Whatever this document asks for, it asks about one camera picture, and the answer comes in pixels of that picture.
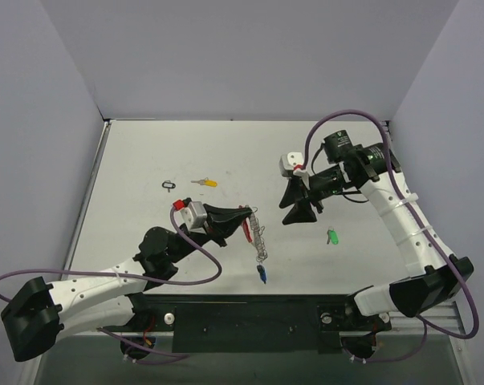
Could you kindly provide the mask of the red-handled metal keyring holder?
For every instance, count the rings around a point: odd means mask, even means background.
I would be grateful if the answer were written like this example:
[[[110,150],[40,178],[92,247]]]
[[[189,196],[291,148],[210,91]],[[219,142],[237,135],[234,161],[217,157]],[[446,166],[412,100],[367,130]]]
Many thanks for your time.
[[[268,252],[263,238],[265,230],[264,226],[261,226],[256,216],[258,209],[256,207],[250,207],[251,215],[248,218],[248,229],[250,234],[250,243],[256,249],[256,261],[258,264],[262,264],[268,258]]]

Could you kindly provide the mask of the key with green tag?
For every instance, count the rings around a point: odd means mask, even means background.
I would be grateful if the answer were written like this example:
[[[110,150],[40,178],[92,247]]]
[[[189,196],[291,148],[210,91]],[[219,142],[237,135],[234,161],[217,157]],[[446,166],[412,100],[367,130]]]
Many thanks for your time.
[[[339,244],[339,237],[337,235],[337,232],[330,227],[327,230],[327,244],[328,245],[338,245]]]

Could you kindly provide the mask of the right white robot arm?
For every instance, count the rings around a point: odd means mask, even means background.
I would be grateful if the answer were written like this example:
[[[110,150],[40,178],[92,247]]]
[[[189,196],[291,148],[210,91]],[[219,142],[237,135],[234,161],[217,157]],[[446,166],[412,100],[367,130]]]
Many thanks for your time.
[[[383,221],[408,272],[399,281],[355,294],[354,302],[343,309],[344,321],[361,328],[373,315],[389,311],[414,318],[452,298],[474,266],[468,257],[456,257],[433,231],[395,156],[386,152],[382,143],[354,145],[345,130],[325,137],[323,150],[331,166],[315,175],[302,169],[302,153],[281,157],[280,172],[288,183],[279,206],[290,210],[283,224],[315,222],[323,211],[324,199],[355,188]]]

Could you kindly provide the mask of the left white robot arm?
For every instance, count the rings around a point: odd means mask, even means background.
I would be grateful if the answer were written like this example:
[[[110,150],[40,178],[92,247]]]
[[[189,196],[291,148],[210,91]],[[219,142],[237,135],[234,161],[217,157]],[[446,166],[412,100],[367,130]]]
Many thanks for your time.
[[[148,325],[150,311],[135,294],[162,285],[175,286],[176,264],[198,251],[217,266],[210,278],[195,281],[206,284],[220,277],[217,258],[204,249],[209,241],[220,247],[253,211],[242,206],[221,209],[187,198],[175,201],[169,216],[182,213],[182,225],[172,229],[152,227],[144,235],[134,257],[98,271],[64,270],[64,279],[46,282],[46,269],[34,269],[34,278],[6,302],[2,324],[15,361],[26,362],[51,349],[57,339],[103,326],[124,326],[141,330]]]

